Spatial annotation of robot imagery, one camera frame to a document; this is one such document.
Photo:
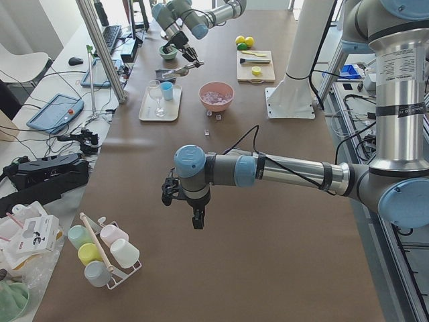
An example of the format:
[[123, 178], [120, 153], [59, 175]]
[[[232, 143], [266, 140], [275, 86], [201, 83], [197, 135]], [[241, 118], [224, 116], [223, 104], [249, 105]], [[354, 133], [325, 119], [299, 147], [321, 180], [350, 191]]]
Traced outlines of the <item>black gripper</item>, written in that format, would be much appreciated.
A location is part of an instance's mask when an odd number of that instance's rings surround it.
[[205, 207], [210, 202], [210, 196], [198, 199], [187, 198], [187, 203], [192, 207], [192, 225], [194, 229], [204, 229]]
[[204, 64], [204, 62], [198, 60], [196, 50], [190, 46], [188, 42], [189, 39], [184, 32], [178, 32], [172, 38], [172, 43], [179, 51], [181, 51], [183, 57], [187, 59], [187, 61], [192, 62], [195, 68], [199, 68]]

